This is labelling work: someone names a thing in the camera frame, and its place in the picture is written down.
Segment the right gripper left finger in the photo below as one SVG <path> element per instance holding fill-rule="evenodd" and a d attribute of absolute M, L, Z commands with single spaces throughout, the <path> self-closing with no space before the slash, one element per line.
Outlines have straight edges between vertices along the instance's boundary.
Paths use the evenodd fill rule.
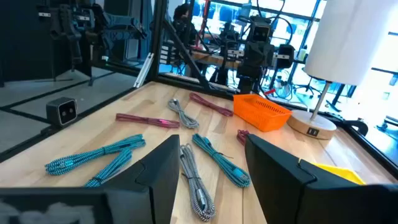
<path fill-rule="evenodd" d="M 179 177 L 180 138 L 173 134 L 103 187 L 110 214 L 105 223 L 169 224 Z"/>

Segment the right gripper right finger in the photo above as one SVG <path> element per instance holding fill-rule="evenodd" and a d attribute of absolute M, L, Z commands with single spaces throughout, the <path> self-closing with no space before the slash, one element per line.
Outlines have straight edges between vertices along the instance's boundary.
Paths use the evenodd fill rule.
<path fill-rule="evenodd" d="M 246 161 L 268 223 L 353 223 L 354 184 L 250 134 Z"/>

